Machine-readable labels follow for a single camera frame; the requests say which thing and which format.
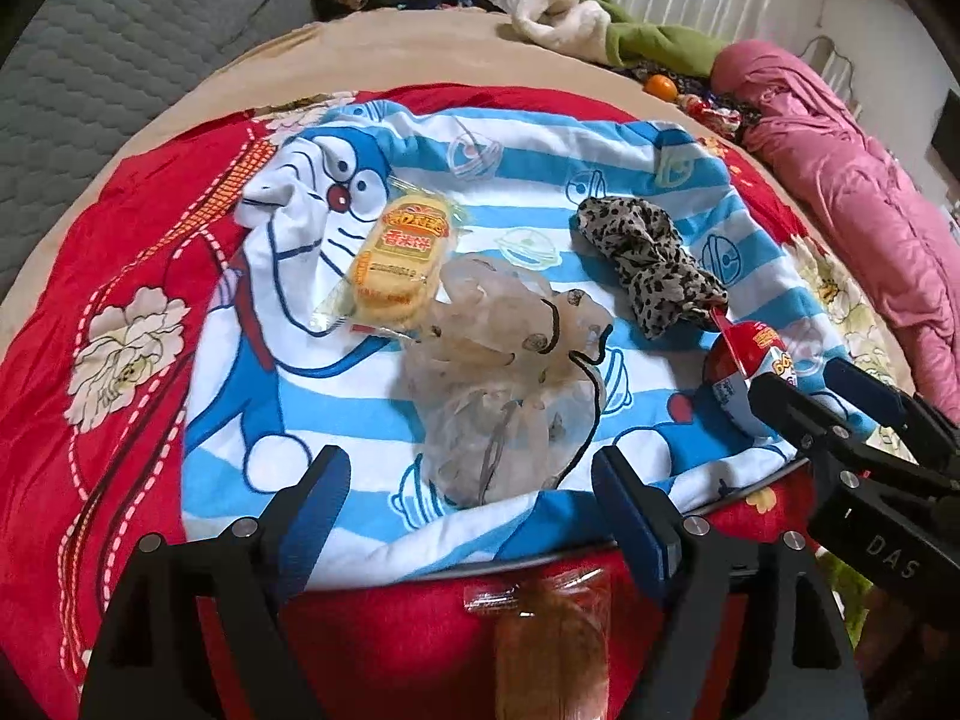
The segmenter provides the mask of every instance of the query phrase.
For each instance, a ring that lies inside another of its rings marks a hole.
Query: leopard print scarf
[[[726,308],[727,292],[683,248],[664,209],[638,197],[588,197],[577,223],[613,261],[644,336],[657,338],[680,319],[717,332],[709,310]]]

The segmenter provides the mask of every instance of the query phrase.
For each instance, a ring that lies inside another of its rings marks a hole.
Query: rice cracker package
[[[383,209],[344,280],[314,312],[315,328],[341,319],[374,331],[419,327],[456,247],[460,214],[443,196],[395,181],[404,194]]]

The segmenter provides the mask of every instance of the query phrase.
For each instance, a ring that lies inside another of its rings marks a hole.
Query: blue striped blanket
[[[467,209],[459,251],[535,269],[556,290],[583,289],[616,317],[595,445],[560,490],[458,511],[421,475],[424,429],[400,380],[397,343],[311,327],[387,202],[390,175]],[[864,415],[824,390],[824,361],[846,352],[822,307],[751,219],[723,163],[680,127],[473,108],[421,117],[388,101],[352,103],[288,140],[237,207],[250,234],[210,300],[190,386],[189,536],[260,514],[328,443],[349,453],[353,476],[313,587],[386,584],[607,538],[589,459],[611,442],[680,509],[787,463],[788,445],[743,435],[703,384],[715,336],[680,324],[647,341],[637,330],[613,267],[571,224],[582,199],[605,194],[661,205],[723,282],[731,316],[778,329],[800,386],[870,434]]]

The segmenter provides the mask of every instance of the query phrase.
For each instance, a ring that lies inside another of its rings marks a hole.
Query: white wall
[[[930,139],[947,90],[960,87],[926,29],[890,0],[827,0],[822,24],[853,62],[861,127],[890,149],[928,200],[946,205],[952,179]]]

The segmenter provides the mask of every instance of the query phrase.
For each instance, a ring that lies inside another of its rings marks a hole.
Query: beige blanket
[[[70,224],[97,199],[124,157],[238,110],[279,105],[320,92],[442,81],[566,90],[616,105],[637,119],[679,122],[695,137],[712,135],[674,105],[643,93],[633,80],[522,42],[506,16],[477,9],[379,10],[339,22],[314,23],[265,43],[217,71],[127,141],[23,266],[0,306],[0,355],[35,308]],[[770,173],[748,159],[784,202],[806,219]],[[899,346],[889,333],[886,336],[895,357],[896,378],[912,391]]]

